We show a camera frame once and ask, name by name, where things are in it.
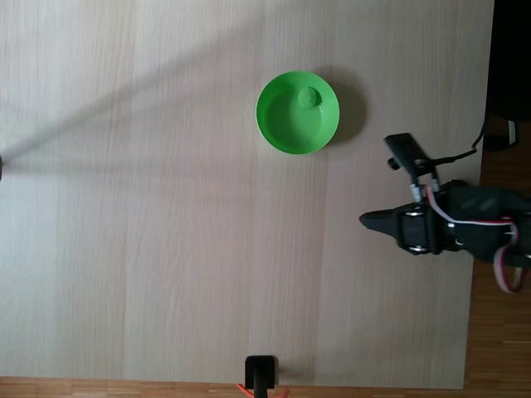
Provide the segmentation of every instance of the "robotic arm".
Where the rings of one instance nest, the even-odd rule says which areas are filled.
[[[406,169],[412,179],[414,202],[390,210],[372,211],[360,217],[369,229],[395,238],[413,255],[439,255],[444,250],[466,250],[475,258],[494,263],[502,290],[521,289],[526,269],[531,269],[531,200],[506,189],[472,187],[454,180],[441,185],[436,166],[475,153],[430,159],[409,134],[385,138],[394,170]],[[429,175],[425,187],[419,178]],[[510,283],[505,267],[516,267]]]

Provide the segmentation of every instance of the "black mount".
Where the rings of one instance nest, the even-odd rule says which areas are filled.
[[[246,358],[246,389],[255,391],[255,398],[267,398],[267,389],[275,388],[278,361],[272,355]]]

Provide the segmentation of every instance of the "wooden floor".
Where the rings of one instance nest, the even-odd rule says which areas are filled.
[[[494,119],[490,131],[502,129]],[[503,153],[485,153],[482,184],[531,194],[531,123],[521,143]],[[233,385],[142,381],[0,378],[0,398],[239,397]],[[463,391],[290,387],[291,397],[528,397],[531,396],[531,280],[519,294],[497,287],[491,265],[475,262],[470,331]]]

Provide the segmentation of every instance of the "black cable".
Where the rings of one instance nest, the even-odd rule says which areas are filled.
[[[473,155],[474,153],[477,153],[478,152],[478,149],[477,149],[478,143],[480,143],[481,139],[483,139],[483,137],[485,136],[485,131],[487,129],[487,122],[488,121],[489,121],[489,116],[486,116],[485,120],[483,121],[483,125],[481,126],[480,134],[478,135],[478,138],[476,138],[475,141],[472,143],[472,149],[470,151],[466,151],[466,152],[463,152],[463,153],[461,153],[459,155],[455,155],[455,156],[447,156],[445,158],[433,159],[432,160],[433,165],[434,166],[438,166],[440,164],[453,163],[456,160],[460,160],[462,158],[466,158],[466,157],[468,157],[470,155]]]

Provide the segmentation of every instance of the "red cable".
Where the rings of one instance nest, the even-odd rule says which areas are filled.
[[[250,392],[249,390],[247,390],[244,386],[242,386],[240,383],[236,384],[236,387],[238,387],[238,390],[240,390],[241,392],[243,392],[246,396],[248,396],[249,398],[255,398],[255,395]],[[290,390],[288,390],[287,388],[285,390],[282,391],[282,393],[277,396],[276,398],[288,398],[288,394],[290,393]]]

